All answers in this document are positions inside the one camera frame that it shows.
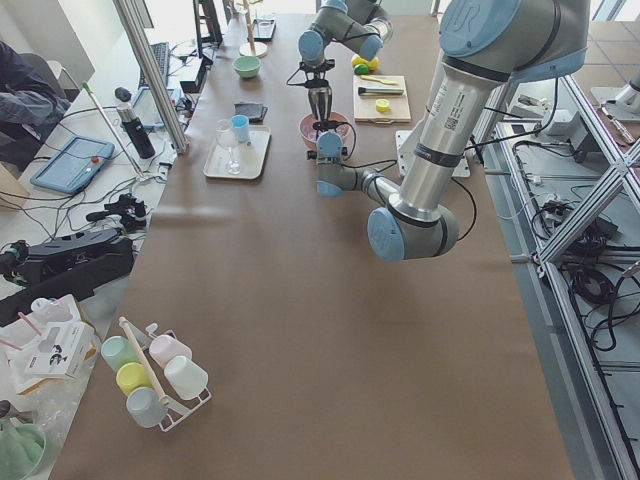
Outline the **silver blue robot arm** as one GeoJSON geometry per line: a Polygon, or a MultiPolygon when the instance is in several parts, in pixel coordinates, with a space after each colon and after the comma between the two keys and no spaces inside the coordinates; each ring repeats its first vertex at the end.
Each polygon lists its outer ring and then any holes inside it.
{"type": "Polygon", "coordinates": [[[373,1],[327,1],[298,41],[299,68],[318,131],[321,196],[359,190],[378,206],[367,223],[369,243],[386,261],[436,257],[455,245],[459,225],[440,203],[491,92],[502,84],[562,77],[586,57],[590,6],[585,1],[454,1],[439,26],[441,53],[432,105],[401,183],[342,162],[343,143],[329,118],[333,67],[326,47],[339,43],[372,59],[391,36],[373,1]]]}
{"type": "Polygon", "coordinates": [[[393,35],[393,25],[378,1],[324,1],[310,26],[298,39],[298,70],[306,76],[307,89],[328,86],[326,73],[335,61],[327,59],[331,43],[345,46],[365,60],[372,60],[393,35]]]}

